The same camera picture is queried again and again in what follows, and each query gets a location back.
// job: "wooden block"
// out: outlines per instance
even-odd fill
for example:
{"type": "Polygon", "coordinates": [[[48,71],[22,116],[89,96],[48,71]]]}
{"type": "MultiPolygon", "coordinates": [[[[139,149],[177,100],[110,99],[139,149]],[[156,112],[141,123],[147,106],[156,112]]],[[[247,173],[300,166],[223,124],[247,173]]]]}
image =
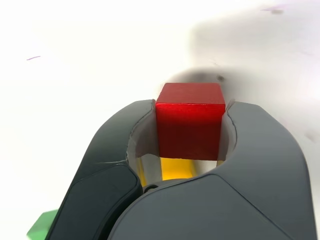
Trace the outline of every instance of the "wooden block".
{"type": "Polygon", "coordinates": [[[161,158],[162,180],[189,179],[196,176],[195,166],[190,159],[161,158]]]}
{"type": "Polygon", "coordinates": [[[216,161],[225,108],[218,83],[166,83],[155,104],[160,157],[216,161]]]}

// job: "red cube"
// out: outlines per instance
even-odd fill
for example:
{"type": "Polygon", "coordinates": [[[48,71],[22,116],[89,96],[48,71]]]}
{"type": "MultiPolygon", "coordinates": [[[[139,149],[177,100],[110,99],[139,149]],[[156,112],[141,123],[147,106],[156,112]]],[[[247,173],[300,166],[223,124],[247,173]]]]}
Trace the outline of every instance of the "red cube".
{"type": "Polygon", "coordinates": [[[166,83],[155,104],[160,157],[216,161],[225,109],[218,83],[166,83]]]}

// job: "green object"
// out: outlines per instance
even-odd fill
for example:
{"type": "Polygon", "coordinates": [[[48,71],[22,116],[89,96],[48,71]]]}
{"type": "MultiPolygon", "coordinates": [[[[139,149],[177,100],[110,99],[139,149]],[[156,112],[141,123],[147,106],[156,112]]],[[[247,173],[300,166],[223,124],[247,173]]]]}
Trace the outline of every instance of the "green object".
{"type": "Polygon", "coordinates": [[[58,210],[53,210],[42,213],[26,234],[28,238],[30,240],[45,240],[57,212],[58,210]]]}

